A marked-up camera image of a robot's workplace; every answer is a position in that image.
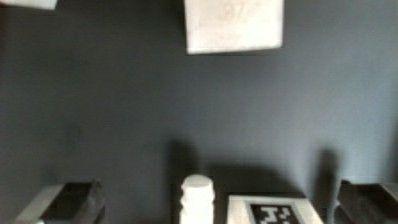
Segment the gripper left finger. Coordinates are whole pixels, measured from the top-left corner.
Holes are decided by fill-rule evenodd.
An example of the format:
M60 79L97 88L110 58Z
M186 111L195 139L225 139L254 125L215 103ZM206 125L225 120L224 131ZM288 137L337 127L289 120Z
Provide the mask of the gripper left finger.
M101 183L67 182L37 193L14 224L106 224Z

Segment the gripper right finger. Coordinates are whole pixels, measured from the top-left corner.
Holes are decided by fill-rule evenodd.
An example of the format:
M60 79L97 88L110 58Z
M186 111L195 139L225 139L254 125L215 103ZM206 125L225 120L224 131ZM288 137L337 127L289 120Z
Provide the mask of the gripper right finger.
M398 224L398 183L341 181L334 224Z

